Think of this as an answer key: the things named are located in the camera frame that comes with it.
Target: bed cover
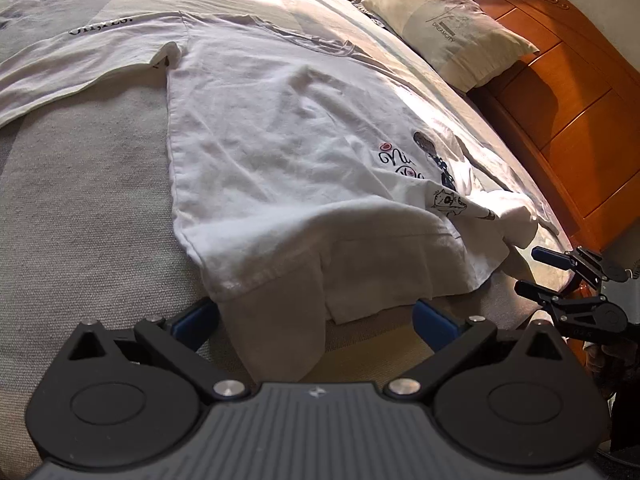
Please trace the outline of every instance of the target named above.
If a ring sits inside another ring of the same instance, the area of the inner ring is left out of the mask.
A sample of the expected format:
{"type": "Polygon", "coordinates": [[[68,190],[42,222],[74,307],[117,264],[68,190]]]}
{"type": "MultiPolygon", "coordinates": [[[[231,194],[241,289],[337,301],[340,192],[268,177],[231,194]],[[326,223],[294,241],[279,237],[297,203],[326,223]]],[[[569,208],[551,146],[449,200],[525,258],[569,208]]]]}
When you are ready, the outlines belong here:
{"type": "MultiPolygon", "coordinates": [[[[559,226],[524,168],[470,104],[346,0],[0,0],[0,59],[88,23],[176,9],[252,14],[303,34],[352,41],[427,88],[484,146],[489,157],[472,160],[483,183],[509,187],[492,160],[497,154],[511,182],[559,226]]],[[[162,66],[110,78],[0,129],[0,470],[9,478],[20,478],[36,461],[22,412],[80,319],[119,328],[149,314],[170,316],[205,295],[172,233],[164,85],[162,66]]],[[[556,235],[542,226],[535,244],[569,248],[561,230],[556,235]]],[[[513,249],[481,289],[434,302],[513,327],[535,309],[514,297],[513,277],[550,288],[567,279],[529,253],[513,249]]],[[[281,321],[274,320],[274,337],[281,321]]],[[[304,342],[296,351],[305,351],[304,342]]]]}

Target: t-shirt sleeve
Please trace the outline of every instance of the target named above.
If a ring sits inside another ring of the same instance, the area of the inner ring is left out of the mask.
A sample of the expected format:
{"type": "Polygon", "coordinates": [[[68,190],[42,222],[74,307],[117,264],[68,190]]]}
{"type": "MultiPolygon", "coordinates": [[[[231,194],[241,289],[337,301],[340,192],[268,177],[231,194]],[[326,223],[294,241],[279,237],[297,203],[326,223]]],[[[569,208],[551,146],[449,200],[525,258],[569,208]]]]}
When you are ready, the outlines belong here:
{"type": "Polygon", "coordinates": [[[94,23],[34,43],[0,63],[0,127],[106,74],[165,57],[177,64],[187,45],[180,12],[94,23]]]}

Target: wooden headboard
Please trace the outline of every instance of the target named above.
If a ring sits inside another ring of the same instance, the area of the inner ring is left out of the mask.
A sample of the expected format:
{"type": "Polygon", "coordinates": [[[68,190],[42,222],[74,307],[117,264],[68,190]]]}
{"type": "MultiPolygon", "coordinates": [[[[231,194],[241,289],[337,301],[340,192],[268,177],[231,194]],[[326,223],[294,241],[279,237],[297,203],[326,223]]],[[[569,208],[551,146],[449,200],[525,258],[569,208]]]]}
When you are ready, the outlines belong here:
{"type": "Polygon", "coordinates": [[[640,217],[640,73],[567,0],[476,1],[540,52],[469,97],[574,246],[601,250],[640,217]]]}

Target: bed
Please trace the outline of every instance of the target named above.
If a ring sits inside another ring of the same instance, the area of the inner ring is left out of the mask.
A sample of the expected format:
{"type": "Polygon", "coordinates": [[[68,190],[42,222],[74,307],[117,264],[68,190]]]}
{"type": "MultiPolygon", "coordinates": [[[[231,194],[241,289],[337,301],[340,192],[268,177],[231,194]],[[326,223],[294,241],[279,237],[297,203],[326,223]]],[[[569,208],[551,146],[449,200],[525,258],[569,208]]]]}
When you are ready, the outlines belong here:
{"type": "MultiPolygon", "coordinates": [[[[0,0],[0,59],[83,24],[177,6],[196,14],[254,14],[309,35],[330,31],[369,49],[406,78],[428,74],[442,106],[508,161],[530,193],[545,204],[546,197],[560,229],[555,234],[540,226],[530,247],[604,247],[638,216],[638,203],[626,197],[638,195],[640,162],[634,158],[637,150],[622,150],[627,159],[612,164],[612,156],[620,157],[618,140],[603,144],[599,134],[613,127],[620,144],[638,145],[638,121],[626,117],[638,113],[640,77],[564,0],[477,1],[541,52],[470,92],[472,102],[438,81],[411,49],[345,0],[0,0]],[[553,53],[560,59],[554,61],[553,53]],[[542,70],[545,59],[561,68],[542,70]],[[577,77],[568,86],[569,72],[559,70],[595,75],[577,77]],[[530,109],[535,116],[527,115],[530,109]],[[545,133],[549,124],[554,129],[545,133]],[[546,142],[544,135],[558,140],[546,142]],[[591,186],[582,185],[585,175],[591,186]],[[581,196],[585,189],[595,198],[581,196]]],[[[96,317],[119,328],[149,314],[170,316],[206,295],[198,269],[172,233],[165,78],[162,66],[112,78],[0,130],[0,470],[8,478],[21,478],[37,464],[22,411],[80,319],[96,317]]],[[[499,188],[495,175],[478,175],[487,189],[499,188]]],[[[459,316],[484,314],[501,327],[517,326],[536,306],[514,295],[515,279],[535,279],[556,289],[568,279],[533,262],[530,247],[512,249],[478,290],[434,302],[459,316]]],[[[407,306],[344,324],[323,314],[315,351],[319,344],[326,353],[308,380],[383,382],[429,353],[415,336],[404,348],[409,355],[392,347],[412,337],[407,306]],[[337,373],[331,366],[335,356],[344,360],[344,352],[358,342],[368,345],[360,352],[386,359],[382,371],[363,376],[362,370],[337,373]]],[[[278,319],[272,323],[278,327],[278,319]]],[[[242,345],[239,337],[232,329],[236,346],[242,345]]],[[[201,353],[251,380],[224,329],[201,353]]],[[[309,359],[318,355],[310,352],[309,359]]]]}

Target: graphic print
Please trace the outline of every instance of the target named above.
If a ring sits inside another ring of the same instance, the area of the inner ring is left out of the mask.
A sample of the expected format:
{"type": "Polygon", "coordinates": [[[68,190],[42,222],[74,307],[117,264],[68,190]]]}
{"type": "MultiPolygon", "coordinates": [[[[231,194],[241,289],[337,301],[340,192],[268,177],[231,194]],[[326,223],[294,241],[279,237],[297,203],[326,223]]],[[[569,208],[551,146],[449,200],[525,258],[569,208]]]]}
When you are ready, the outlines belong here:
{"type": "Polygon", "coordinates": [[[447,216],[449,216],[449,213],[453,213],[455,216],[466,209],[466,204],[462,202],[462,199],[456,193],[443,189],[434,194],[433,208],[445,213],[447,216]]]}
{"type": "Polygon", "coordinates": [[[438,156],[438,152],[436,152],[436,147],[433,142],[431,142],[427,136],[422,132],[414,133],[414,142],[420,146],[420,149],[424,151],[427,155],[431,157],[438,166],[442,170],[442,177],[440,181],[444,187],[448,187],[449,189],[455,191],[456,183],[453,180],[453,177],[449,174],[449,168],[447,167],[447,163],[442,160],[438,156]]]}
{"type": "Polygon", "coordinates": [[[431,23],[431,27],[436,28],[445,40],[453,43],[456,41],[456,31],[460,32],[461,30],[468,30],[469,28],[471,17],[464,12],[460,12],[460,10],[465,9],[465,7],[469,9],[469,6],[466,4],[458,4],[450,9],[445,9],[443,13],[438,14],[430,20],[426,20],[424,23],[431,23]]]}
{"type": "Polygon", "coordinates": [[[383,164],[391,164],[394,168],[396,168],[396,173],[400,173],[404,176],[412,176],[413,178],[421,178],[424,180],[424,177],[421,173],[409,166],[409,164],[414,164],[414,162],[401,152],[397,148],[394,148],[391,142],[383,142],[380,144],[380,152],[378,153],[378,158],[380,162],[383,164]]]}
{"type": "Polygon", "coordinates": [[[489,209],[487,216],[479,217],[481,220],[495,220],[495,213],[489,209]]]}
{"type": "Polygon", "coordinates": [[[76,36],[78,34],[80,34],[81,32],[89,32],[90,30],[102,30],[106,27],[114,27],[115,25],[123,25],[124,23],[127,22],[132,22],[133,18],[121,18],[118,20],[109,20],[106,22],[100,22],[100,23],[92,23],[91,25],[87,25],[85,27],[80,27],[78,29],[76,29],[76,31],[69,31],[69,34],[71,34],[72,36],[76,36]]]}

